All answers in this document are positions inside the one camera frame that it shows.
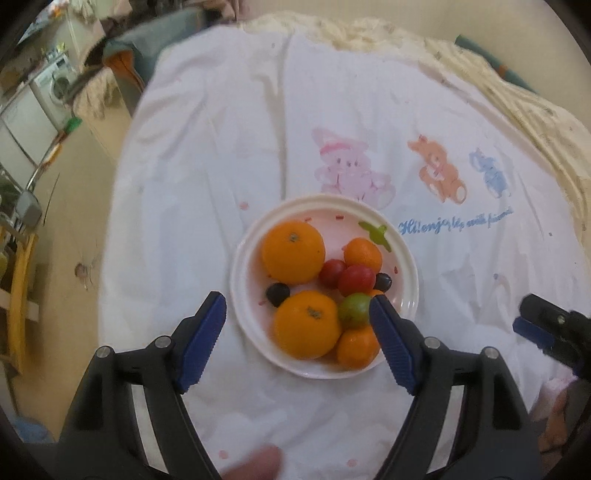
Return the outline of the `person's left hand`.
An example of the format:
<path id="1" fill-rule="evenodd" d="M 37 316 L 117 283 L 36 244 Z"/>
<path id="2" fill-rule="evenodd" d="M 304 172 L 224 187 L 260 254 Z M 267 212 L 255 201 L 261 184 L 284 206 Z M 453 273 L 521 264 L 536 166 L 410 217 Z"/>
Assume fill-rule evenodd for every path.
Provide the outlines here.
<path id="1" fill-rule="evenodd" d="M 276 480 L 283 467 L 283 451 L 266 445 L 253 452 L 245 461 L 224 472 L 223 480 Z"/>

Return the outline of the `person's right hand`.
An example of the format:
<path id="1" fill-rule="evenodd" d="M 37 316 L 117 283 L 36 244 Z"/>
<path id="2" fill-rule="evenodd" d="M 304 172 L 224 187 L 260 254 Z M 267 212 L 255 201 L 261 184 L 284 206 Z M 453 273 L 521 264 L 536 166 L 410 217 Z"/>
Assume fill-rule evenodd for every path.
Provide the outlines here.
<path id="1" fill-rule="evenodd" d="M 545 430 L 538 437 L 538 448 L 541 454 L 556 452 L 566 445 L 573 429 L 571 407 L 570 390 L 565 389 L 557 396 Z"/>

